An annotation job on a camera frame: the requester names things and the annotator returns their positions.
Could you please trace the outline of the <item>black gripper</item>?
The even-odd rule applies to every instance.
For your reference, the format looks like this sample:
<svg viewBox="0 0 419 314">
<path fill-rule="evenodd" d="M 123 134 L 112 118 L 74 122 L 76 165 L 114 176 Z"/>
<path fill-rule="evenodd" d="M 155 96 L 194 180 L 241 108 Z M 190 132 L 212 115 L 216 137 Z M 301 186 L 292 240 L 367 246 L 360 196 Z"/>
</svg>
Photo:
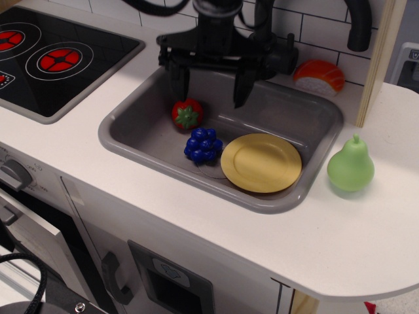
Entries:
<svg viewBox="0 0 419 314">
<path fill-rule="evenodd" d="M 198 25 L 189 31 L 157 37 L 159 63 L 168 65 L 170 84 L 179 101 L 189 92 L 190 67 L 229 65 L 241 60 L 254 61 L 270 52 L 262 44 L 245 38 L 234 28 L 234 19 L 242 11 L 242 1 L 193 1 Z M 234 82 L 234 108 L 242 107 L 258 79 L 258 67 L 241 65 Z"/>
</svg>

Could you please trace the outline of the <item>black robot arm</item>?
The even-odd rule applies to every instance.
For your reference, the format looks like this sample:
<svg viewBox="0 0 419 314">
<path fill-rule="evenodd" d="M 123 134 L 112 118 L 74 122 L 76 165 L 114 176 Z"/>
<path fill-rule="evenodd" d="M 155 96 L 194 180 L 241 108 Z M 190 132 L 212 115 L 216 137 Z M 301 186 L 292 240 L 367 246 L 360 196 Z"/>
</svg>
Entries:
<svg viewBox="0 0 419 314">
<path fill-rule="evenodd" d="M 158 62 L 170 73 L 171 87 L 184 101 L 189 91 L 190 69 L 234 73 L 233 102 L 243 106 L 269 50 L 239 34 L 234 19 L 242 11 L 241 1 L 193 1 L 198 25 L 188 31 L 157 37 Z"/>
</svg>

